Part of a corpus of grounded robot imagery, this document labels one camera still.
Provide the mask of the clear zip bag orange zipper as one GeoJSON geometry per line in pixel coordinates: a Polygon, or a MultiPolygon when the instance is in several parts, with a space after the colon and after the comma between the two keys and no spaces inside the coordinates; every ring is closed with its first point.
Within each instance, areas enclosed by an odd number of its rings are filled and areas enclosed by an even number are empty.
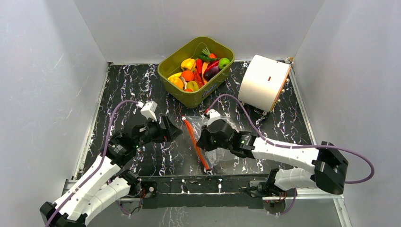
{"type": "Polygon", "coordinates": [[[216,140],[206,131],[209,118],[206,116],[182,116],[183,125],[192,142],[192,147],[206,171],[224,162],[237,158],[229,150],[216,146],[216,140]]]}

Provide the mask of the orange toy fruit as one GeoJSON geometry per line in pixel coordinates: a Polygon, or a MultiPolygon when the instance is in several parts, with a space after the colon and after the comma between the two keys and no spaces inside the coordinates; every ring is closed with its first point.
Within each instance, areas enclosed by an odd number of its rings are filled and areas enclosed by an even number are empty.
{"type": "Polygon", "coordinates": [[[190,70],[185,70],[181,73],[181,77],[184,78],[186,82],[194,80],[194,73],[190,70]]]}

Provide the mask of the yellow toy bell pepper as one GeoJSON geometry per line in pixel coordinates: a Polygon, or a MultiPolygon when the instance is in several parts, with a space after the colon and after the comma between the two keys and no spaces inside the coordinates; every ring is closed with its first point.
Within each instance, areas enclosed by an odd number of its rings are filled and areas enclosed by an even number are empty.
{"type": "Polygon", "coordinates": [[[196,60],[188,58],[181,62],[180,68],[182,71],[188,70],[194,72],[194,70],[196,69],[196,60]]]}

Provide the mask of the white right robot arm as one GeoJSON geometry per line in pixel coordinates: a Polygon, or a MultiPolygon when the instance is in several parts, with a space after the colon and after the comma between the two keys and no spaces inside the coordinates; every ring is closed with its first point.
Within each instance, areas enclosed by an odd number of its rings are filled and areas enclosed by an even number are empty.
{"type": "Polygon", "coordinates": [[[330,143],[301,146],[280,141],[265,141],[257,133],[237,131],[219,119],[201,129],[197,146],[204,151],[229,150],[241,158],[272,160],[293,166],[274,169],[265,184],[273,196],[295,188],[318,188],[324,192],[343,194],[348,161],[330,143]]]}

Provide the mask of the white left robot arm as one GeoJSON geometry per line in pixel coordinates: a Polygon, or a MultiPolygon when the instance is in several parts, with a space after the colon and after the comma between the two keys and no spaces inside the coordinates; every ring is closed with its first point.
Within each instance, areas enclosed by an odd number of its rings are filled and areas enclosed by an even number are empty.
{"type": "Polygon", "coordinates": [[[172,142],[182,134],[166,115],[161,121],[126,125],[107,140],[106,153],[100,153],[81,178],[54,202],[45,202],[40,213],[47,227],[85,227],[105,208],[124,196],[136,197],[144,190],[141,179],[124,166],[137,150],[149,143],[172,142]]]}

